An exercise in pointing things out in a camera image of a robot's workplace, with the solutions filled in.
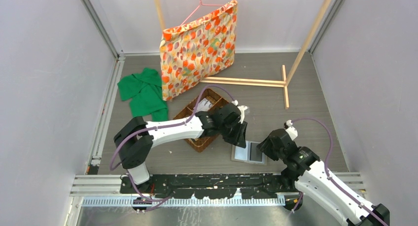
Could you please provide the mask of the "dark card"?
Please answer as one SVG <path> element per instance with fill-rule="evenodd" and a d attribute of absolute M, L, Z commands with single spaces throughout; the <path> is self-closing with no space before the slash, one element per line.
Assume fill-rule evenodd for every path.
<path fill-rule="evenodd" d="M 250 142 L 249 160 L 252 162 L 264 164 L 265 158 L 263 152 L 258 149 L 257 142 Z"/>

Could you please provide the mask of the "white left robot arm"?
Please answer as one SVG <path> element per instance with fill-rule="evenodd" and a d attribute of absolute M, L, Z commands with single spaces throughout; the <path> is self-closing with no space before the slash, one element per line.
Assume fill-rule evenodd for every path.
<path fill-rule="evenodd" d="M 170 121 L 131 119 L 113 138 L 122 167 L 132 177 L 132 187 L 139 193 L 150 190 L 151 180 L 145 160 L 158 145 L 182 139 L 200 139 L 221 135 L 223 140 L 244 148 L 247 106 L 233 101 L 210 112 L 199 111 Z"/>

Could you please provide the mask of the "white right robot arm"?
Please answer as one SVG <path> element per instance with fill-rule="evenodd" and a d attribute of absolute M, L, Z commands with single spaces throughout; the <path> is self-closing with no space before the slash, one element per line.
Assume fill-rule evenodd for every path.
<path fill-rule="evenodd" d="M 293 127 L 272 131 L 257 148 L 274 161 L 281 160 L 281 185 L 299 191 L 322 206 L 343 226 L 388 226 L 390 211 L 373 204 L 332 173 L 325 162 L 308 147 L 295 142 Z"/>

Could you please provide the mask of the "silver VIP card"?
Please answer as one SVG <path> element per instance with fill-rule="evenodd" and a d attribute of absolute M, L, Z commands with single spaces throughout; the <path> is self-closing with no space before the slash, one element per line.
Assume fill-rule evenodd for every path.
<path fill-rule="evenodd" d="M 213 106 L 213 103 L 208 100 L 207 98 L 203 98 L 197 105 L 196 107 L 196 112 L 207 112 L 211 109 L 211 107 Z"/>

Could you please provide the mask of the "brown wicker basket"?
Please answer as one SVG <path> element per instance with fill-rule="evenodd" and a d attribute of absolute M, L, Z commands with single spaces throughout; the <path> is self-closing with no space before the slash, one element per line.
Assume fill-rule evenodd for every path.
<path fill-rule="evenodd" d="M 212 114 L 216 109 L 219 109 L 223 107 L 224 105 L 228 104 L 229 102 L 216 93 L 211 88 L 205 89 L 203 92 L 201 98 L 199 101 L 201 101 L 203 98 L 207 98 L 213 103 L 213 106 L 211 109 L 207 112 L 196 112 L 195 114 L 198 115 L 197 118 L 193 118 L 193 120 L 190 121 L 190 123 L 193 123 L 195 120 L 202 120 L 203 125 L 208 126 L 209 125 L 209 116 Z M 195 105 L 198 104 L 197 102 L 198 98 L 195 98 L 192 102 L 190 102 L 186 107 L 184 107 L 177 115 L 174 116 L 173 119 L 188 119 L 188 117 L 192 114 L 194 111 Z M 217 137 L 219 136 L 219 133 L 216 132 L 211 136 L 208 136 L 207 134 L 204 134 L 202 138 L 192 138 L 192 139 L 185 139 L 185 142 L 188 143 L 196 152 L 203 152 Z"/>

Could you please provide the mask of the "floral orange fabric bag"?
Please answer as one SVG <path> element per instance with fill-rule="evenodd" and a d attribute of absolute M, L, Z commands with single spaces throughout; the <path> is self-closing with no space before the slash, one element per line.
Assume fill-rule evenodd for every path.
<path fill-rule="evenodd" d="M 231 0 L 199 19 L 163 30 L 159 47 L 163 100 L 233 65 L 237 17 L 238 1 Z"/>

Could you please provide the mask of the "green cloth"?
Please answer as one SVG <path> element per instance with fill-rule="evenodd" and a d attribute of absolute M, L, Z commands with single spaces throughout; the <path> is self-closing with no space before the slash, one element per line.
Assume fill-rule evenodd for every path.
<path fill-rule="evenodd" d="M 122 101 L 129 101 L 133 117 L 150 115 L 152 121 L 167 121 L 168 105 L 162 98 L 162 80 L 159 73 L 144 68 L 120 79 L 117 84 Z"/>

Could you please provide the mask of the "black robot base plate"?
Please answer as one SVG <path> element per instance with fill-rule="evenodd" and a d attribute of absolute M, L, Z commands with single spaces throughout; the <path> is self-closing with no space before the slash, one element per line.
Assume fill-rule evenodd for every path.
<path fill-rule="evenodd" d="M 287 201 L 303 198 L 293 183 L 280 174 L 154 174 L 145 183 L 133 187 L 127 175 L 121 176 L 121 193 L 151 194 L 155 198 L 174 199 L 270 199 L 284 195 Z"/>

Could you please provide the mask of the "perforated metal rail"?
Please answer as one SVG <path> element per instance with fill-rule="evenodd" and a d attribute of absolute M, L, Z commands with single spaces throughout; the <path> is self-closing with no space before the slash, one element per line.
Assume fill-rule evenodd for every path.
<path fill-rule="evenodd" d="M 84 197 L 81 201 L 81 206 L 84 207 L 151 207 L 157 205 L 157 202 L 149 202 L 139 199 L 137 196 L 89 196 Z M 276 198 L 261 198 L 261 199 L 243 199 L 240 195 L 232 198 L 222 199 L 197 199 L 192 197 L 190 199 L 168 199 L 162 204 L 163 207 L 232 207 L 232 206 L 285 206 L 285 198 L 283 195 L 278 195 Z"/>

